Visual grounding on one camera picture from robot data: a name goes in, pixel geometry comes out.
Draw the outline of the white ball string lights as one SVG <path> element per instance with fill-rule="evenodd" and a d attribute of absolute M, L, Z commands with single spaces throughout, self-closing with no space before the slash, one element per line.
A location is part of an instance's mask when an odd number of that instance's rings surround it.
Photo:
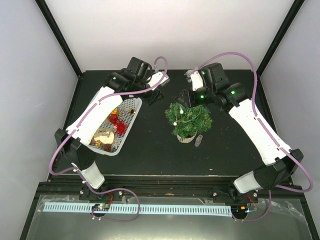
<path fill-rule="evenodd" d="M 177 126 L 178 123 L 189 123 L 195 120 L 200 115 L 200 112 L 194 113 L 192 110 L 182 109 L 180 107 L 179 117 L 175 117 L 175 121 L 173 122 L 173 126 Z"/>

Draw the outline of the clear battery box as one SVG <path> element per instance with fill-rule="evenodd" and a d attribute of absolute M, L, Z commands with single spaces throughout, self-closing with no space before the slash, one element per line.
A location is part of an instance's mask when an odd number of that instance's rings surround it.
<path fill-rule="evenodd" d="M 194 142 L 194 145 L 198 147 L 201 144 L 202 140 L 203 140 L 203 135 L 199 134 Z"/>

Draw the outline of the gold gift box ornament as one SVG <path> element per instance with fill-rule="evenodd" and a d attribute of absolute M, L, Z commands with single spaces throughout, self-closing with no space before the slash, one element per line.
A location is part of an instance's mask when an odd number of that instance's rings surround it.
<path fill-rule="evenodd" d="M 119 114 L 119 111 L 118 111 L 118 109 L 117 108 L 115 108 L 112 112 L 111 112 L 111 114 L 115 114 L 115 115 L 118 115 Z"/>

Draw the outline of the red star ornament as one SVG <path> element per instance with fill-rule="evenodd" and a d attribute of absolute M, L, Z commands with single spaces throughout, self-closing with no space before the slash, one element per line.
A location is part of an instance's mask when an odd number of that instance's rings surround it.
<path fill-rule="evenodd" d="M 115 128 L 115 133 L 122 136 L 126 133 L 128 125 L 126 125 L 123 120 L 119 120 L 113 125 L 113 127 Z"/>

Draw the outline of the red gift box ornament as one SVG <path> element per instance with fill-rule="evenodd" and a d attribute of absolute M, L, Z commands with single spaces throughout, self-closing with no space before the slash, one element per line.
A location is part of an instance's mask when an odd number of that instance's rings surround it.
<path fill-rule="evenodd" d="M 111 122 L 111 123 L 116 123 L 118 120 L 119 120 L 119 118 L 118 118 L 118 116 L 116 115 L 116 114 L 111 114 L 109 117 L 108 117 L 108 119 L 109 119 L 109 121 Z"/>

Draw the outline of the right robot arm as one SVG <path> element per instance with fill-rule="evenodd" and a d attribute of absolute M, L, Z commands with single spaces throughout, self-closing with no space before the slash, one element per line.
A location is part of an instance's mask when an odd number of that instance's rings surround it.
<path fill-rule="evenodd" d="M 182 90 L 176 101 L 191 108 L 202 104 L 215 104 L 228 113 L 244 130 L 256 147 L 263 166 L 239 176 L 228 187 L 228 198 L 240 201 L 246 193 L 271 190 L 289 178 L 298 168 L 304 155 L 300 149 L 291 149 L 271 128 L 250 99 L 244 86 L 231 83 L 220 63 L 212 63 L 185 74 L 190 88 Z"/>

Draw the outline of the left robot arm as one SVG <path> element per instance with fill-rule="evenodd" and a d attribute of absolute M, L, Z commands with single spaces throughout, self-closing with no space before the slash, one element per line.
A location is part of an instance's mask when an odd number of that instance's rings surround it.
<path fill-rule="evenodd" d="M 159 56 L 156 61 L 164 61 L 164 71 L 157 66 L 132 57 L 128 66 L 110 73 L 102 87 L 95 94 L 80 117 L 67 129 L 55 132 L 57 149 L 49 163 L 51 175 L 76 172 L 90 188 L 89 193 L 97 200 L 103 199 L 108 188 L 103 183 L 105 177 L 97 164 L 97 154 L 89 145 L 103 121 L 128 97 L 146 98 L 149 102 L 159 97 L 157 87 L 169 81 L 168 61 Z"/>

